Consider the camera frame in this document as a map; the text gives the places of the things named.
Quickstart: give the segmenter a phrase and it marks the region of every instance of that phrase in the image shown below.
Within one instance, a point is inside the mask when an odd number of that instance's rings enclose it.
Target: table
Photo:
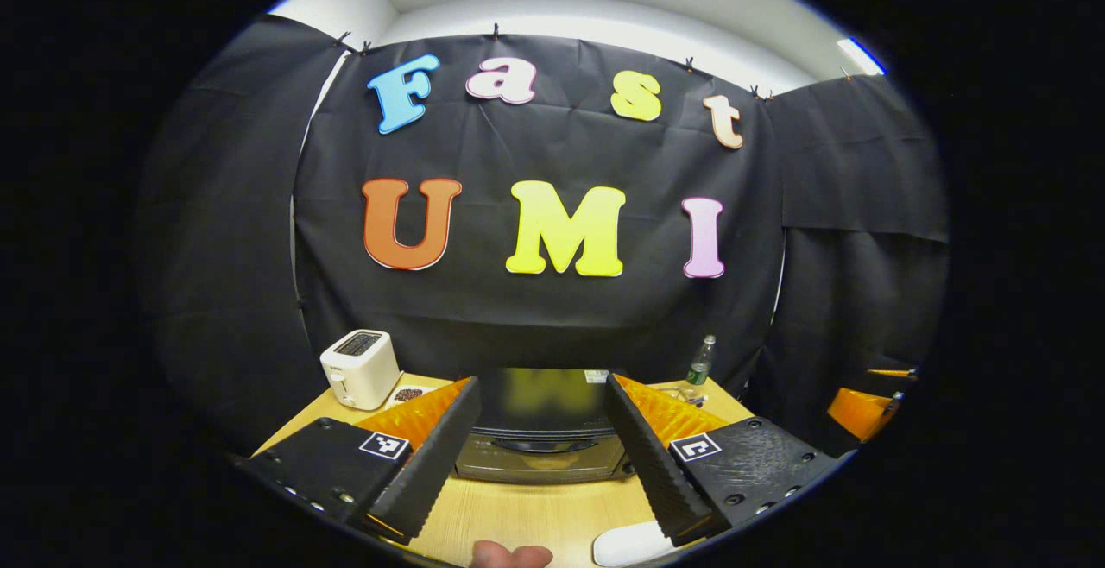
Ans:
[[[410,386],[436,388],[450,382],[452,380],[403,374],[396,389]],[[681,382],[672,380],[651,387],[662,389]],[[708,396],[703,403],[705,411],[729,422],[753,417],[748,409],[712,379],[706,379],[699,391]],[[315,402],[308,403],[284,423],[255,453],[267,450],[320,417],[357,423],[382,410],[382,406],[375,411],[344,407],[327,389]],[[476,540],[495,540],[511,549],[541,545],[552,551],[549,568],[586,568],[597,566],[591,544],[599,534],[654,519],[636,476],[543,486],[464,480],[452,473],[442,486],[419,537],[411,539],[409,546],[380,539],[457,566],[466,566],[472,560],[472,544]]]

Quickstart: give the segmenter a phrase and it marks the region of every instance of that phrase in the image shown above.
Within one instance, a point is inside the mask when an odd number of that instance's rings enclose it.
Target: microwave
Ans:
[[[477,376],[481,414],[456,459],[457,477],[571,484],[635,473],[603,412],[607,370],[501,368]]]

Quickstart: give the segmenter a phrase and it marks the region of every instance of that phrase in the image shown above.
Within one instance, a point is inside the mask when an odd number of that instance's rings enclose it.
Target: human hand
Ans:
[[[552,551],[543,546],[519,546],[511,553],[491,540],[472,545],[469,568],[545,568],[552,561]]]

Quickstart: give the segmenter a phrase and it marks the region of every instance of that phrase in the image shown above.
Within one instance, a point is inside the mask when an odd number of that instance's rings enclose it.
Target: white wall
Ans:
[[[345,42],[357,50],[364,41],[376,45],[399,17],[388,0],[284,0],[269,13],[304,22],[335,38],[348,30],[351,34]]]
[[[400,14],[375,45],[443,34],[552,34],[640,50],[730,81],[743,88],[781,93],[815,77],[726,30],[665,10],[612,0],[465,0]]]

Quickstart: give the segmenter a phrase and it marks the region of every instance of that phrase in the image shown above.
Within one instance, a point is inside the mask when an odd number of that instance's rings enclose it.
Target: white toaster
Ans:
[[[354,409],[379,408],[399,382],[391,336],[380,330],[357,329],[322,353],[319,360],[335,398]]]

